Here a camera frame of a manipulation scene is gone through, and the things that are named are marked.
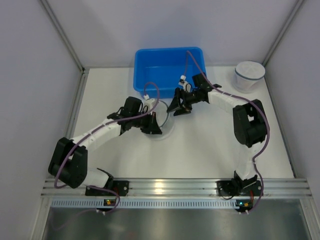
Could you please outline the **white mesh laundry bag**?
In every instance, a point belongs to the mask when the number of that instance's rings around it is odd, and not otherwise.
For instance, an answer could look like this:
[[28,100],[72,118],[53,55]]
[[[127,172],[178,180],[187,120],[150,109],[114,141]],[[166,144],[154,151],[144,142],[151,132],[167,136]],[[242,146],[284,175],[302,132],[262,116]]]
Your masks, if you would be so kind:
[[167,113],[168,105],[164,101],[159,101],[155,108],[156,121],[162,134],[150,134],[147,135],[150,139],[155,141],[164,140],[174,130],[175,122],[171,113]]
[[250,93],[255,85],[265,77],[265,67],[256,61],[242,61],[234,69],[234,87],[242,93]]

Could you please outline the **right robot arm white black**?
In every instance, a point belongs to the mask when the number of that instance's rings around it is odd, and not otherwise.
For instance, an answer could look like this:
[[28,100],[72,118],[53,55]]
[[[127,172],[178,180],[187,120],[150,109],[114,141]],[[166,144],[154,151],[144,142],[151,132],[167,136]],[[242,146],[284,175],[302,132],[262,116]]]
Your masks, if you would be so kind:
[[257,172],[256,158],[258,147],[268,137],[265,112],[260,100],[243,100],[220,90],[220,85],[211,84],[204,74],[192,77],[193,84],[180,76],[179,87],[167,109],[174,116],[190,114],[192,105],[200,102],[215,105],[230,114],[233,132],[240,144],[238,164],[230,180],[217,183],[218,195],[226,200],[235,196],[261,194],[262,182]]

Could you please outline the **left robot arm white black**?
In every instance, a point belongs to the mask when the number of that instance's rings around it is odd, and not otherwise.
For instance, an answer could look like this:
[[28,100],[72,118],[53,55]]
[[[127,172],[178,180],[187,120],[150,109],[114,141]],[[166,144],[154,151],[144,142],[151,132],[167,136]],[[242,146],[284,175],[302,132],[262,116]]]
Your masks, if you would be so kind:
[[108,141],[123,135],[131,128],[140,129],[147,135],[161,135],[157,121],[156,107],[159,98],[144,96],[144,100],[129,96],[118,111],[109,114],[93,129],[73,138],[58,140],[48,173],[54,177],[54,187],[76,189],[86,186],[98,191],[111,192],[114,177],[100,168],[90,168],[88,157]]

